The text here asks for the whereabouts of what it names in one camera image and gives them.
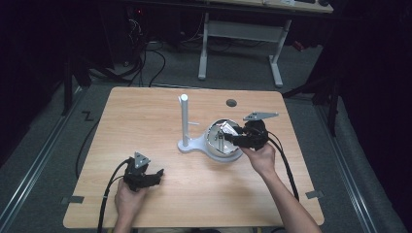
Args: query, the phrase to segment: metal rail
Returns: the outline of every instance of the metal rail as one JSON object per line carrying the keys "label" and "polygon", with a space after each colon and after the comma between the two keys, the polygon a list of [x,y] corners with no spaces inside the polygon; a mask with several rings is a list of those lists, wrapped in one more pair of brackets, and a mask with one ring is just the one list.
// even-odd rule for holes
{"label": "metal rail", "polygon": [[74,105],[67,113],[66,116],[61,116],[58,120],[56,126],[52,130],[51,134],[49,135],[48,139],[46,140],[45,144],[43,145],[42,149],[39,151],[36,159],[34,160],[33,164],[31,165],[30,169],[18,185],[15,194],[11,198],[9,204],[3,211],[0,216],[0,233],[8,232],[10,226],[12,225],[18,211],[20,210],[21,206],[23,205],[24,201],[26,200],[27,196],[29,195],[31,189],[33,188],[34,184],[37,182],[38,178],[43,172],[46,164],[48,163],[54,146],[64,129],[68,119],[73,113],[75,107],[79,104],[80,100],[85,96],[86,91],[78,87],[75,92],[74,96]]}

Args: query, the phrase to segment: silver object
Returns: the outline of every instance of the silver object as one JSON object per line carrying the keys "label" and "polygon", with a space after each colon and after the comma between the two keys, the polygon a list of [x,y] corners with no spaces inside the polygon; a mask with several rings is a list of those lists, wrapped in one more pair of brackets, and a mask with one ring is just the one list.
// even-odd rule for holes
{"label": "silver object", "polygon": [[134,152],[134,167],[136,169],[145,166],[150,163],[150,159],[140,152]]}

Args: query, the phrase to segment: black device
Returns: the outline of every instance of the black device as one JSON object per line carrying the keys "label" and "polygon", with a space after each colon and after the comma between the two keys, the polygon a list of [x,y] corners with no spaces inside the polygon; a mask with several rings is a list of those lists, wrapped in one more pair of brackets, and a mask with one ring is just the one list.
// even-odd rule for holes
{"label": "black device", "polygon": [[149,158],[139,152],[135,152],[135,157],[130,157],[130,162],[124,171],[123,180],[129,185],[130,190],[138,191],[140,188],[160,184],[163,176],[163,169],[156,174],[146,175],[145,172],[149,167]]}
{"label": "black device", "polygon": [[163,176],[163,169],[158,171],[156,174],[146,175],[146,170],[149,167],[150,159],[139,152],[134,152],[134,158],[129,157],[128,159],[124,160],[118,168],[116,168],[115,172],[113,173],[112,177],[107,184],[106,190],[103,195],[102,205],[100,207],[100,217],[99,222],[97,225],[97,232],[103,231],[103,218],[104,218],[104,211],[106,209],[106,202],[110,192],[110,186],[112,183],[117,180],[115,179],[115,175],[120,169],[121,166],[127,163],[127,168],[124,171],[123,180],[125,183],[128,184],[130,190],[132,191],[139,191],[140,188],[155,186],[160,184],[160,179]]}
{"label": "black device", "polygon": [[[262,120],[263,118],[276,117],[277,115],[278,114],[271,115],[266,113],[251,113],[243,118],[244,120],[248,120],[243,128],[240,126],[232,127],[236,131],[237,135],[233,132],[226,133],[223,130],[224,139],[232,143],[234,146],[238,146],[240,148],[253,148],[255,150],[263,148],[267,141],[270,141],[281,154],[281,157],[285,163],[289,181],[291,182],[293,196],[297,201],[299,201],[299,194],[297,192],[296,184],[294,183],[291,167],[289,166],[289,162],[283,151],[282,144],[273,133],[266,130],[266,126]],[[279,145],[269,138],[269,133],[278,140]]]}
{"label": "black device", "polygon": [[224,139],[234,146],[241,148],[253,148],[259,150],[269,140],[269,135],[263,120],[251,120],[245,123],[245,126],[234,126],[233,129],[238,135],[224,133]]}

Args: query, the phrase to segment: metal rod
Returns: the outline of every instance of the metal rod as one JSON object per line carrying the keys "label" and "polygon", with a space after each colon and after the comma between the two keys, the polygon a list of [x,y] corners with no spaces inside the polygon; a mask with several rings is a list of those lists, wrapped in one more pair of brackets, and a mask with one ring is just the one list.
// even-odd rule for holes
{"label": "metal rod", "polygon": [[187,147],[189,145],[189,133],[188,133],[188,96],[182,94],[180,96],[180,102],[182,106],[182,134],[183,134],[183,146]]}

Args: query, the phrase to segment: wooden table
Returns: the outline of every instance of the wooden table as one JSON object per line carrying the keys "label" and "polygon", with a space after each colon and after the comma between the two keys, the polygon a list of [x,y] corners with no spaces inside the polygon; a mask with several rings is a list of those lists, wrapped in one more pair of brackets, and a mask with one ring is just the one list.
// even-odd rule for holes
{"label": "wooden table", "polygon": [[[115,87],[88,152],[74,196],[84,196],[82,204],[71,203],[64,218],[68,228],[95,228],[102,195],[117,166],[135,151],[152,162],[147,174],[164,168],[160,185],[150,188],[134,227],[228,227],[282,225],[276,206],[249,159],[242,155],[231,163],[219,163],[201,152],[181,153],[181,108],[178,96],[189,96],[189,127],[192,138],[209,125],[230,118],[243,126],[243,117],[252,111],[277,112],[266,128],[281,140],[291,165],[300,203],[318,224],[324,222],[309,173],[293,132],[282,95],[274,91]],[[227,99],[237,101],[234,108]],[[276,170],[292,191],[281,156]],[[104,227],[113,227],[117,218],[112,185]]]}

